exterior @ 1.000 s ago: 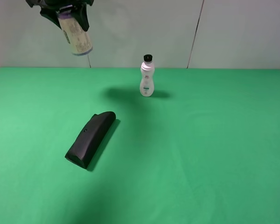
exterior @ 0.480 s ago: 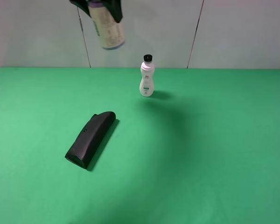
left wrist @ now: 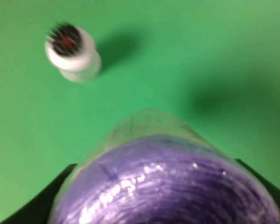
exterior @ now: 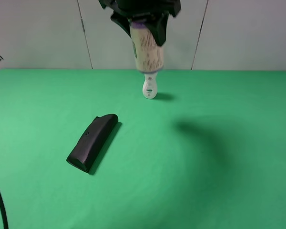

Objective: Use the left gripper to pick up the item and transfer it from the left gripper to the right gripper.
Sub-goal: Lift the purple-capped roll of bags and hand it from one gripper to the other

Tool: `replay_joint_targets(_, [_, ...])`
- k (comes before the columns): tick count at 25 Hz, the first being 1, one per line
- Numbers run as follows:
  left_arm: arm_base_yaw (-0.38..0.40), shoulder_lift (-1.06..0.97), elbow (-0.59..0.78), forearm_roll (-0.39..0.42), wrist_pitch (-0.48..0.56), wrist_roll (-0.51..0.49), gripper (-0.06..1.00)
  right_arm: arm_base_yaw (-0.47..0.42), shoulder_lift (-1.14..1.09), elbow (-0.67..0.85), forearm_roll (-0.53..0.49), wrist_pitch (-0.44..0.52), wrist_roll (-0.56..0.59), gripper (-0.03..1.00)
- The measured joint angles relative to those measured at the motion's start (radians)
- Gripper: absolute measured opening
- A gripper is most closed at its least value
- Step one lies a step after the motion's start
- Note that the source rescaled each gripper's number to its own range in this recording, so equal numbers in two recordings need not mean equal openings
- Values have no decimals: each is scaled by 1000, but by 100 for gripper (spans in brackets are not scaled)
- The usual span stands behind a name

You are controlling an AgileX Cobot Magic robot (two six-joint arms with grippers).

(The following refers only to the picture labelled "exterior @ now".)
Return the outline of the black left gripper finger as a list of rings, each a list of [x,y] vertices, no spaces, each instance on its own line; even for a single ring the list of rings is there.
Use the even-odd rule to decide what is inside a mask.
[[[166,42],[168,12],[151,15],[146,20],[146,27],[151,32],[156,44],[162,47]]]
[[[111,21],[119,25],[126,34],[131,38],[131,23],[133,21],[133,13],[130,12],[116,12],[114,11],[110,17]]]

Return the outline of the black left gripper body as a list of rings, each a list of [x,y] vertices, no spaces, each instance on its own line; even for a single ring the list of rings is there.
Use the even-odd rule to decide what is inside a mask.
[[[179,0],[99,0],[103,9],[113,10],[112,19],[120,21],[161,21],[181,11]]]

